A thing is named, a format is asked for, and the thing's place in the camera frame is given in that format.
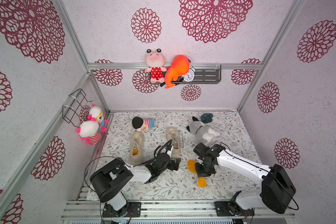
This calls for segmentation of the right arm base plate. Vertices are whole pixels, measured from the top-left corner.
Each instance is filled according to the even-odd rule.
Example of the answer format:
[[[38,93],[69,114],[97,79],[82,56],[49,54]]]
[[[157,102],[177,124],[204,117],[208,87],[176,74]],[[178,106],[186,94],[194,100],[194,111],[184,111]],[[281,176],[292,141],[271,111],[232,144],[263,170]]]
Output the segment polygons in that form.
[[[254,216],[254,209],[244,210],[240,208],[235,202],[230,201],[216,201],[215,209],[218,217],[226,217],[226,216]]]

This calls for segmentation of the beige sneaker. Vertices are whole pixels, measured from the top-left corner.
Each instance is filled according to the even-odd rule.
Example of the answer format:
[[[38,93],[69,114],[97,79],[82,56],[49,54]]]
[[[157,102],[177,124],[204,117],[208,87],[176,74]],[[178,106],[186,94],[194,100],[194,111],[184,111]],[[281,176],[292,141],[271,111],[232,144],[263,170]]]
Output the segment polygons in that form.
[[[134,166],[143,162],[143,144],[143,134],[135,131],[130,138],[131,162]]]
[[[172,140],[171,158],[179,159],[181,155],[181,141],[178,130],[174,127],[169,127],[166,132],[167,140]]]

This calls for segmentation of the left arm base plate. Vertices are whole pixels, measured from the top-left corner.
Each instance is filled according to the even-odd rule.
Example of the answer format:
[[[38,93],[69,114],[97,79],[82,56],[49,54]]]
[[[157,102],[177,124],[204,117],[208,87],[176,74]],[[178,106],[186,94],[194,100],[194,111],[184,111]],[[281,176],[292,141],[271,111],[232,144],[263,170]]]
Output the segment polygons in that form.
[[[119,218],[119,217],[140,217],[141,216],[141,202],[127,202],[118,211],[110,204],[106,203],[102,213],[105,218]]]

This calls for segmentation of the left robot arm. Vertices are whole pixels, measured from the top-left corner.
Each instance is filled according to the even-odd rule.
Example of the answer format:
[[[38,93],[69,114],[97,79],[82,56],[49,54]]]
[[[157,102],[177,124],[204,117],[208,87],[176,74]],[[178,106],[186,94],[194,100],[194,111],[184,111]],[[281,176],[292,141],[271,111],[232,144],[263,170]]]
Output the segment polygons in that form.
[[[156,153],[155,158],[142,165],[127,165],[122,158],[113,158],[94,172],[89,181],[104,203],[103,217],[139,217],[141,203],[129,203],[122,189],[129,182],[152,183],[166,170],[177,171],[181,159],[171,159],[170,153]]]

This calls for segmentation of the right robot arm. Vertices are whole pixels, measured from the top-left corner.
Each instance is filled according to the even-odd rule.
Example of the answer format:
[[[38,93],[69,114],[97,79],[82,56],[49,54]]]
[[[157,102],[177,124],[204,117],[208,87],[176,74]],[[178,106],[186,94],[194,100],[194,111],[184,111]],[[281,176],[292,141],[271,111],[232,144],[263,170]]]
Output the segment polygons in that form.
[[[285,169],[252,162],[230,151],[224,144],[208,147],[199,143],[194,153],[201,163],[195,163],[193,170],[199,178],[216,173],[215,167],[229,168],[257,184],[257,188],[247,192],[237,191],[228,201],[215,202],[216,212],[222,216],[254,215],[256,208],[268,208],[277,214],[284,214],[293,201],[296,188]]]

